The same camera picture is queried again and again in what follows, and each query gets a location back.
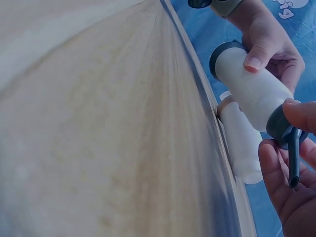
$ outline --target curved edge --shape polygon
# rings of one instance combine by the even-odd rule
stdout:
[[[242,237],[256,237],[256,228],[250,208],[250,203],[248,199],[248,195],[246,192],[246,188],[244,183],[239,180],[235,179],[233,176],[232,170],[229,165],[228,161],[228,152],[225,149],[225,135],[223,134],[224,129],[220,124],[220,121],[216,117],[216,107],[218,105],[216,97],[211,89],[211,86],[208,82],[208,79],[206,77],[205,71],[200,63],[200,60],[191,44],[191,41],[188,37],[188,35],[185,32],[184,27],[182,26],[182,23],[171,5],[171,2],[169,0],[160,0],[161,4],[165,8],[166,11],[169,11],[169,16],[172,19],[172,21],[175,24],[175,27],[180,35],[180,38],[184,44],[185,50],[187,51],[187,55],[191,57],[191,62],[193,62],[193,66],[195,67],[195,73],[197,74],[197,77],[199,78],[200,81],[196,81],[197,87],[199,90],[199,93],[201,97],[203,98],[203,94],[205,94],[207,102],[210,106],[210,111],[207,114],[208,119],[212,119],[217,121],[217,137],[218,141],[220,143],[221,147],[221,155],[223,157],[223,160],[225,162],[227,172],[229,174],[230,178],[230,183],[231,183],[231,188],[233,190],[234,198],[235,198],[235,203],[236,203],[236,208],[237,208],[237,213],[238,213],[238,218],[239,218],[239,224],[241,228],[241,236]]]

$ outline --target nozzle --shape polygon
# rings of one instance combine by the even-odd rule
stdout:
[[[210,6],[212,0],[188,0],[189,7],[200,9]]]
[[[308,132],[292,126],[283,112],[283,104],[277,107],[267,122],[267,133],[273,137],[278,146],[288,150],[289,155],[289,185],[295,188],[300,181],[300,144],[308,136]]]
[[[295,188],[300,182],[300,144],[299,131],[297,128],[292,128],[288,135],[288,159],[289,159],[289,185]]]

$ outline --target fingernail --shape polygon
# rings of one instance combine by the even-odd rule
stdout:
[[[298,101],[298,100],[294,100],[294,99],[292,99],[292,98],[287,98],[287,99],[285,100],[285,103],[288,103],[288,104],[300,104],[301,102]]]
[[[261,67],[261,61],[256,57],[252,57],[245,61],[245,66],[252,67],[258,70]]]

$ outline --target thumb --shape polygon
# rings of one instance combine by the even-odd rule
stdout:
[[[270,39],[257,40],[245,58],[244,68],[255,73],[265,68],[276,52],[277,50]]]
[[[316,102],[300,103],[287,99],[283,105],[285,117],[293,126],[316,134]]]

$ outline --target beige surface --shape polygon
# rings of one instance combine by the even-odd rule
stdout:
[[[6,74],[1,236],[238,236],[217,121],[160,2],[99,18]]]

